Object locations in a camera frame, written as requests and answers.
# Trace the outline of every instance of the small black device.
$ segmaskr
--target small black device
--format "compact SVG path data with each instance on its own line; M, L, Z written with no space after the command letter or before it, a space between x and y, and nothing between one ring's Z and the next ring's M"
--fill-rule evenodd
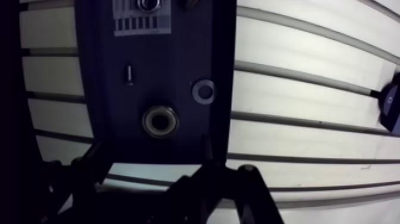
M380 122L391 133L400 135L400 73L379 94Z

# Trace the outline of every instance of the slatwall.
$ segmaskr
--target slatwall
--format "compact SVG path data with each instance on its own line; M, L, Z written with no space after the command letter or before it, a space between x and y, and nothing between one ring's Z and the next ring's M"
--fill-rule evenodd
M73 1L20 2L36 139L44 160L69 164L93 141ZM227 165L256 165L278 205L400 191L400 138L370 97L400 68L400 3L365 2L238 0ZM115 164L105 185L165 190L198 167Z

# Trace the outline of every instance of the circular hole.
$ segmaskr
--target circular hole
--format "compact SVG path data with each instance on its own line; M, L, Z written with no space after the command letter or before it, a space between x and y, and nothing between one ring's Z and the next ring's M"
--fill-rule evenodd
M152 118L151 124L157 130L166 130L168 128L170 122L168 120L168 117L158 114Z
M211 87L209 86L201 86L199 89L199 96L202 99L208 99L210 97L212 97L213 95L213 89L211 89Z
M138 4L145 11L153 11L159 7L160 0L139 0Z

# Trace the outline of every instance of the horizontal groove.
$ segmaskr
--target horizontal groove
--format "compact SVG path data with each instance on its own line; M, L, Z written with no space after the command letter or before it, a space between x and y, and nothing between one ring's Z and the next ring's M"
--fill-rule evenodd
M255 155L228 153L229 160L247 160L276 163L308 163L308 164L400 164L400 160L382 159L357 159L357 158L312 158L312 157L288 157L276 155Z
M77 57L78 48L30 48L25 56L40 57Z
M384 51L380 48L377 48L376 46L370 45L369 43L352 38L351 36L339 33L337 31L325 28L323 26L312 24L303 20L298 20L296 18L288 17L285 15L280 15L248 7L238 7L237 15L241 17L252 18L255 20L266 21L269 23L275 23L278 25L287 26L305 32L313 33L315 35L323 36L325 38L329 38L334 41L338 41L347 44L349 46L353 46L354 48L358 48L360 50L366 51L380 58L383 58L385 60L391 61L397 65L400 65L399 57L387 51Z
M266 74L268 76L275 76L285 79L307 82L330 88L340 89L355 94L361 94L365 96L370 96L371 92L371 89L362 86L357 86L350 83L341 82L338 80L329 79L322 76L317 76L314 74L304 73L301 71L294 71L290 69L283 69L273 66L265 66L263 64L250 63L246 61L235 61L235 70L257 73L257 74Z
M36 130L37 135L57 138L62 140L93 143L93 138L68 135L63 133L48 132L44 130ZM228 153L229 160L246 160L260 162L276 162L276 163L308 163L308 164L399 164L400 160L382 160L382 159L353 159L353 158L312 158L312 157L288 157L276 155L256 155L256 154L239 154Z
M392 20L395 20L396 22L400 23L400 15L397 13L393 12L390 8L382 5L381 3L374 1L374 0L358 0L359 2L362 2L369 7L373 8L374 10L386 15L387 17L391 18Z
M126 181L132 183L142 183L155 186L171 186L172 181L159 181L155 179L136 178L131 176L108 174L108 179L115 181ZM337 185L337 186L302 186L302 187L272 187L268 188L270 192L308 192L308 191L339 191L349 189L375 188L379 186L399 185L400 181L382 182L382 183L367 183L358 185Z
M122 176L122 175L115 175L115 174L107 174L106 178L112 179L115 181L142 183L142 184L155 185L155 186L171 186L174 183L171 181L158 181L158 180L153 180L153 179L134 178L131 176Z
M247 113L247 112L240 112L240 111L232 111L231 119L244 120L247 122L261 122L261 123L299 126L299 127L313 127L313 128L319 128L319 129L327 129L327 130L339 130L342 132L353 132L353 133L364 133L364 134L380 135L380 136L400 137L400 135L395 135L395 134L392 134L385 130L374 129L374 128L370 128L370 127L342 125L342 124L329 123L329 122L319 122L319 121L315 121L315 120L305 120L305 119L297 119L297 118L292 118L292 117L280 117L280 116L255 114L255 113Z
M73 7L74 0L41 0L27 2L26 10L48 10L51 8Z
M48 131L39 130L39 129L35 129L35 135L40 135L40 136L44 136L44 137L48 137L48 138L55 138L55 139L60 139L60 140L66 140L66 141L88 143L88 144L92 144L95 142L95 140L90 137L67 135L67 134L63 134L63 133L48 132Z
M335 206L335 208L339 208L339 207L354 206L356 204L371 203L373 201L378 202L378 201L392 200L399 197L400 197L400 191L394 191L382 194L335 198L326 200L275 201L275 204L278 209L301 209L307 207L326 207L326 206ZM235 209L236 206L235 202L232 200L222 200L221 203L218 205L218 208Z
M65 95L65 94L48 94L43 92L26 92L27 97L30 99L44 99L50 101L60 101L60 102L73 102L84 104L86 99L84 96L77 95Z

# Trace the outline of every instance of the screw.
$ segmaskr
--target screw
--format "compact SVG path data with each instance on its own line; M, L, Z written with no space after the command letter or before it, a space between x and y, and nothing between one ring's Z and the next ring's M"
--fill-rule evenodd
M127 71L127 79L126 79L127 82L126 82L126 85L133 86L132 67L128 66L126 71Z

